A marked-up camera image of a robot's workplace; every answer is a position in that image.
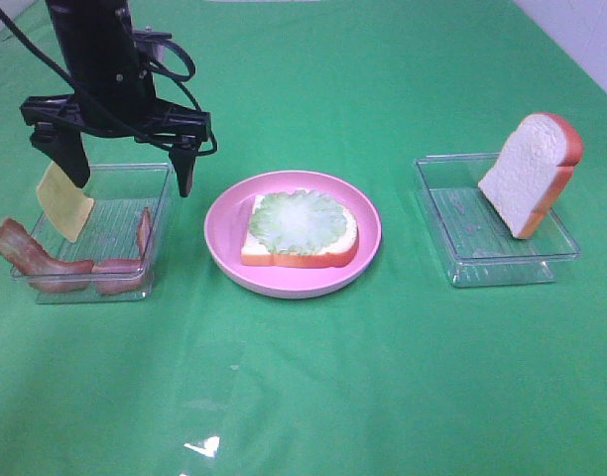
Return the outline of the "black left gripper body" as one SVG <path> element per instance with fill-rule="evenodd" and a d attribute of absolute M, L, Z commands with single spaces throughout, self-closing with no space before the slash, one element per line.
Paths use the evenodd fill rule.
<path fill-rule="evenodd" d="M 30 96 L 21 105 L 29 126 L 46 126 L 100 138 L 131 137 L 160 149 L 173 146 L 198 149 L 212 141 L 210 114 L 156 96 L 153 78 L 146 74 L 139 93 L 93 94 L 78 88 L 72 94 Z"/>

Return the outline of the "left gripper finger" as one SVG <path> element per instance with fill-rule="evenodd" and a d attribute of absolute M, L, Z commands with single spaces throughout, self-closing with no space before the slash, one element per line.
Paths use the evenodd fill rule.
<path fill-rule="evenodd" d="M 78 131 L 36 129 L 30 142 L 55 162 L 78 188 L 87 184 L 90 168 Z"/>
<path fill-rule="evenodd" d="M 189 146 L 172 146 L 169 151 L 174 166 L 180 197 L 188 197 L 193 185 L 193 169 L 197 150 Z"/>

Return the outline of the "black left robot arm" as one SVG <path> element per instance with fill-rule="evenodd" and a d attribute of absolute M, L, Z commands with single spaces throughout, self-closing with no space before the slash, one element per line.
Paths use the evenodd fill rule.
<path fill-rule="evenodd" d="M 72 92 L 24 101 L 31 144 L 83 187 L 90 168 L 81 136 L 131 137 L 168 152 L 179 193 L 188 196 L 201 145 L 215 141 L 210 115 L 158 97 L 154 76 L 182 86 L 195 74 L 192 59 L 170 34 L 134 30 L 125 1 L 50 1 L 47 7 Z"/>

